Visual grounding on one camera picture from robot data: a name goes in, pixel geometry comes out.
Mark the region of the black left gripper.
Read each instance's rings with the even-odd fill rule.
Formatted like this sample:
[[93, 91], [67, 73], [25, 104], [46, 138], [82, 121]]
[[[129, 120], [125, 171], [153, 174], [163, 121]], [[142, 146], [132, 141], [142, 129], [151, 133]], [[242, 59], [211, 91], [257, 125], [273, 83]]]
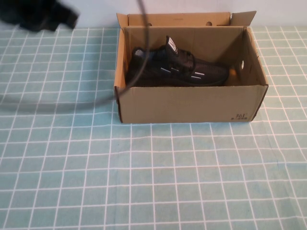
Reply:
[[31, 32], [55, 31], [59, 25], [75, 28], [79, 14], [58, 0], [2, 0], [0, 21]]

